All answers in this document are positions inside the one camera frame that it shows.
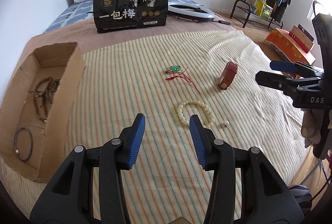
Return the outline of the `white gloved right hand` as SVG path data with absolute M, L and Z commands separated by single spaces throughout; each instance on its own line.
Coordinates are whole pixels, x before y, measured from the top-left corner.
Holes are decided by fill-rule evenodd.
M 323 110 L 301 109 L 303 120 L 301 135 L 304 137 L 304 147 L 317 145 L 321 141 L 321 126 L 323 120 Z

